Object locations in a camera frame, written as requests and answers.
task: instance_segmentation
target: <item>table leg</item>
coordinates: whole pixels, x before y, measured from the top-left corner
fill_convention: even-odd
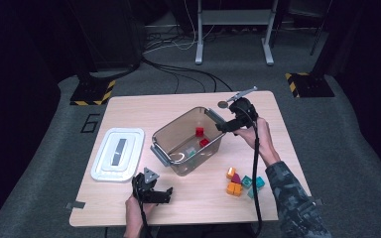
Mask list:
[[[201,0],[197,0],[197,48],[195,64],[202,64],[203,38],[202,38],[202,5]]]

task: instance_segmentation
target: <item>person's left hand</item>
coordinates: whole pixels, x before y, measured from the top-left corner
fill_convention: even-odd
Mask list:
[[[131,195],[126,201],[126,231],[125,237],[139,237],[141,228],[143,226],[141,208],[137,198]],[[156,203],[144,203],[143,208],[146,216],[148,217],[156,207]]]

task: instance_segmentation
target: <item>white lid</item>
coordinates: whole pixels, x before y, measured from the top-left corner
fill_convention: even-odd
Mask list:
[[[138,167],[144,144],[141,128],[111,128],[98,149],[91,176],[103,181],[126,181]]]

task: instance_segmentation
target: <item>container handle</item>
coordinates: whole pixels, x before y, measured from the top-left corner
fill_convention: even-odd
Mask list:
[[[211,118],[216,124],[225,123],[225,120],[218,115],[214,110],[212,109],[205,109],[205,114]]]
[[[165,167],[170,166],[169,158],[166,156],[165,153],[163,153],[162,150],[160,150],[158,146],[151,146],[151,151],[153,151],[153,153],[156,155],[157,158],[159,158],[159,160]]]

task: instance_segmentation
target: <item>camouflage sleeve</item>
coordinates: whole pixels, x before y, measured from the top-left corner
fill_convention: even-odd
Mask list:
[[[331,237],[318,210],[284,162],[266,169],[283,237]]]

